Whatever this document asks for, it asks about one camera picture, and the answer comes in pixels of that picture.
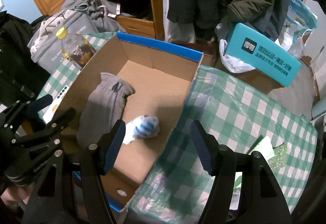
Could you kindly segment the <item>person's left hand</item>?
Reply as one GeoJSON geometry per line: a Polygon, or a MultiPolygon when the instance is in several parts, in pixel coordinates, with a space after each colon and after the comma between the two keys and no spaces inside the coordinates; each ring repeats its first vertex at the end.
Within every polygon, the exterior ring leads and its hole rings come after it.
{"type": "Polygon", "coordinates": [[[26,205],[28,203],[34,186],[34,183],[25,187],[13,185],[4,191],[1,199],[9,209],[16,211],[20,207],[20,204],[26,205]]]}

